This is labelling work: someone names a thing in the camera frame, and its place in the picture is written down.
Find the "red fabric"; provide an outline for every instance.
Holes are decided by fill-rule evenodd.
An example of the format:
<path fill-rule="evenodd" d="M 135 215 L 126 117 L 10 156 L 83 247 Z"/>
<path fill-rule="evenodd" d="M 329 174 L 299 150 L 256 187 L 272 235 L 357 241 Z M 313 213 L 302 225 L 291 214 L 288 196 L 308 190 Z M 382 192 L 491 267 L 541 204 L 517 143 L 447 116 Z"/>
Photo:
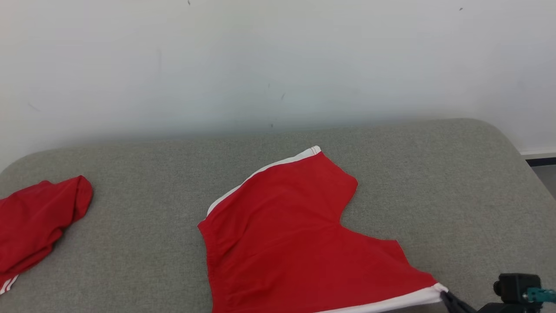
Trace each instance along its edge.
<path fill-rule="evenodd" d="M 62 231 L 87 212 L 91 184 L 79 176 L 42 181 L 0 200 L 0 287 L 51 251 Z"/>
<path fill-rule="evenodd" d="M 198 225 L 212 312 L 319 312 L 434 285 L 396 241 L 340 225 L 357 184 L 318 153 L 257 173 L 220 202 Z"/>

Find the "gray upholstered surface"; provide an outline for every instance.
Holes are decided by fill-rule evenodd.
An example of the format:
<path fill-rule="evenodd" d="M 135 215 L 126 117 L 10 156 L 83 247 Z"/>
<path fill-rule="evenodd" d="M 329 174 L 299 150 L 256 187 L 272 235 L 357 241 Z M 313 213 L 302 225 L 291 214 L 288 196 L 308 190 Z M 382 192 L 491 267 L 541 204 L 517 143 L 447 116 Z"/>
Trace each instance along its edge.
<path fill-rule="evenodd" d="M 0 197 L 80 174 L 95 196 L 52 254 L 0 296 L 0 312 L 210 312 L 197 223 L 252 172 L 312 145 L 359 181 L 342 224 L 399 240 L 411 264 L 473 306 L 497 300 L 500 272 L 556 286 L 554 199 L 497 129 L 443 120 L 27 156 L 0 174 Z"/>

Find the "white wall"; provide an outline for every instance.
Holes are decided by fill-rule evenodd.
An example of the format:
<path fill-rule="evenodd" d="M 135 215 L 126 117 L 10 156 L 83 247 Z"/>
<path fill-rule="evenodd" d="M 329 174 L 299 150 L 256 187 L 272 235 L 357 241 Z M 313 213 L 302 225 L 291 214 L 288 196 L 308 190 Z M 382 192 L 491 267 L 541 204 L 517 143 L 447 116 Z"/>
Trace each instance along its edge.
<path fill-rule="evenodd" d="M 0 170 L 110 135 L 462 116 L 556 151 L 554 0 L 190 1 L 0 1 Z"/>

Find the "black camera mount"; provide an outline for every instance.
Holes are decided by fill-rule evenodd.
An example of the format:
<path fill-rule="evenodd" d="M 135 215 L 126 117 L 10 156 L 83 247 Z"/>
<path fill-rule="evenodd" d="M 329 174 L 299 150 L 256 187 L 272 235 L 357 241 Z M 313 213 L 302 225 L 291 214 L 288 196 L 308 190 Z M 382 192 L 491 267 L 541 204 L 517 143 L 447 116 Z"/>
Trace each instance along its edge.
<path fill-rule="evenodd" d="M 537 275 L 500 274 L 493 287 L 503 303 L 488 303 L 479 311 L 451 292 L 442 292 L 440 297 L 450 313 L 540 313 L 544 302 L 556 302 L 556 292 L 541 288 Z"/>

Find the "white trim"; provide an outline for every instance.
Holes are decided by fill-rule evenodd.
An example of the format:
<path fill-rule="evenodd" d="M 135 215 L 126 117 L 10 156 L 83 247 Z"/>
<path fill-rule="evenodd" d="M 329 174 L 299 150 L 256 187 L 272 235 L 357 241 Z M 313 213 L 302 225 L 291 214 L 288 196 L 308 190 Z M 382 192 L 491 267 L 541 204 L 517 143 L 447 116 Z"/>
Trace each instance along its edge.
<path fill-rule="evenodd" d="M 441 291 L 448 291 L 448 288 L 436 283 L 433 286 L 414 291 L 407 295 L 394 297 L 392 299 L 357 306 L 343 307 L 341 309 L 321 311 L 318 313 L 378 313 L 396 310 L 401 309 L 402 307 L 440 302 Z"/>
<path fill-rule="evenodd" d="M 274 167 L 276 165 L 280 165 L 280 164 L 286 164 L 286 163 L 292 163 L 292 162 L 296 162 L 299 160 L 303 160 L 305 158 L 308 157 L 312 157 L 313 155 L 317 155 L 319 152 L 321 152 L 320 147 L 319 146 L 312 146 L 310 148 L 308 148 L 307 150 L 303 151 L 302 153 L 296 155 L 296 156 L 292 156 L 291 158 L 287 158 L 284 160 L 280 160 L 278 162 L 274 162 L 272 164 L 269 164 L 261 169 L 259 169 L 258 171 L 254 172 L 253 174 L 251 174 L 251 176 L 249 176 L 243 183 L 241 183 L 241 185 L 245 184 L 246 181 L 248 181 L 251 177 L 253 177 L 253 175 L 260 173 L 266 169 L 269 169 L 271 167 Z M 208 208 L 208 212 L 207 212 L 207 216 L 210 214 L 210 212 L 220 203 L 222 202 L 222 200 L 226 199 L 226 197 L 228 197 L 230 194 L 234 193 L 234 191 L 238 190 L 241 185 L 237 186 L 236 188 L 228 191 L 226 194 L 224 194 L 222 197 L 218 198 L 218 200 L 214 201 L 210 207 Z"/>
<path fill-rule="evenodd" d="M 0 289 L 0 295 L 3 294 L 4 292 L 6 292 L 4 289 L 9 285 L 10 280 L 11 279 L 4 282 L 4 286 L 2 286 L 2 289 Z"/>
<path fill-rule="evenodd" d="M 12 288 L 12 285 L 16 281 L 17 276 L 19 276 L 19 275 L 16 275 L 14 278 L 12 278 L 12 282 L 9 283 L 8 287 L 6 287 L 6 291 L 9 291 Z"/>

